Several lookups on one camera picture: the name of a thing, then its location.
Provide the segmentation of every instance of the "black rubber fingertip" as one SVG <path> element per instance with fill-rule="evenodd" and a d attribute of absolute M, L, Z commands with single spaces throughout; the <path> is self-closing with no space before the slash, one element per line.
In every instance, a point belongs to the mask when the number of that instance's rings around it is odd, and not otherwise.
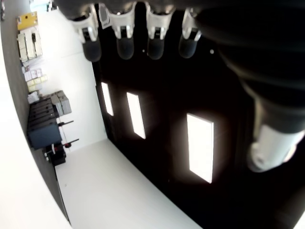
<path fill-rule="evenodd" d="M 134 52 L 134 44 L 133 44 L 133 37 L 131 38 L 121 38 L 116 40 L 116 47 L 118 50 L 118 55 L 123 60 L 129 60 L 133 56 Z"/>
<path fill-rule="evenodd" d="M 183 35 L 181 35 L 180 37 L 180 41 L 179 41 L 179 54 L 183 57 L 183 58 L 191 58 L 195 51 L 196 51 L 196 47 L 197 47 L 197 43 L 194 40 L 191 39 L 185 39 L 183 37 Z"/>
<path fill-rule="evenodd" d="M 88 61 L 97 62 L 100 60 L 102 49 L 99 38 L 95 42 L 86 42 L 85 44 L 82 44 L 82 47 Z"/>
<path fill-rule="evenodd" d="M 158 60 L 163 56 L 164 52 L 164 39 L 148 39 L 147 54 L 153 60 Z"/>

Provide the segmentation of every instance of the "black wall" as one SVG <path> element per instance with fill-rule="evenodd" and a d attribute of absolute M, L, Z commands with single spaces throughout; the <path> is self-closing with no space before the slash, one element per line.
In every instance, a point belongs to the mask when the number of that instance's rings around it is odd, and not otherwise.
<path fill-rule="evenodd" d="M 204 229 L 293 228 L 305 206 L 305 142 L 285 165 L 250 172 L 245 154 L 252 141 L 253 101 L 212 41 L 201 38 L 192 58 L 179 56 L 182 19 L 183 12 L 174 13 L 164 55 L 157 61 L 146 54 L 142 3 L 136 7 L 130 60 L 119 58 L 111 28 L 99 31 L 102 58 L 93 68 L 108 138 Z M 108 84 L 113 117 L 106 112 L 101 82 Z M 145 140 L 133 132 L 126 92 L 139 96 Z M 214 122 L 211 184 L 189 170 L 187 113 Z"/>

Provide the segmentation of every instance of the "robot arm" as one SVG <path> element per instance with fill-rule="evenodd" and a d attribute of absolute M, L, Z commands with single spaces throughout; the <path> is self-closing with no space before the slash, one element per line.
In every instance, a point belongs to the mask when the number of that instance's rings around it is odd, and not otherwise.
<path fill-rule="evenodd" d="M 94 3 L 108 12 L 122 59 L 132 57 L 135 1 L 55 0 L 69 19 L 88 60 L 101 57 Z M 147 0 L 148 55 L 162 57 L 175 10 L 184 10 L 179 53 L 193 56 L 201 36 L 219 45 L 221 57 L 255 99 L 254 142 L 248 165 L 264 172 L 293 155 L 305 130 L 304 4 L 298 0 Z"/>

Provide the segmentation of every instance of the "yellow box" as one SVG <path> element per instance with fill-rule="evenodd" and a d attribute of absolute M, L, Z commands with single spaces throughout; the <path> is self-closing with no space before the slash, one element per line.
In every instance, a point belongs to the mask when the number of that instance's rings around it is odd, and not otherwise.
<path fill-rule="evenodd" d="M 17 17 L 17 29 L 24 30 L 38 25 L 37 12 L 26 13 Z"/>
<path fill-rule="evenodd" d="M 34 80 L 27 81 L 28 86 L 33 86 L 35 84 Z"/>
<path fill-rule="evenodd" d="M 34 79 L 35 84 L 41 83 L 41 78 Z"/>
<path fill-rule="evenodd" d="M 28 89 L 29 89 L 29 92 L 36 91 L 35 85 L 33 85 L 33 86 L 31 86 L 31 87 L 28 87 Z"/>
<path fill-rule="evenodd" d="M 41 82 L 45 82 L 48 80 L 48 77 L 46 75 L 43 75 L 40 79 L 41 79 Z"/>

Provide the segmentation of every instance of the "white floor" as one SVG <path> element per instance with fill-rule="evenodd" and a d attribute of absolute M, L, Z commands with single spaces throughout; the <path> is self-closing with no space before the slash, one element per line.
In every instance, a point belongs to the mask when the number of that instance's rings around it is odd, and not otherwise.
<path fill-rule="evenodd" d="M 74 229 L 200 229 L 109 141 L 56 166 Z"/>

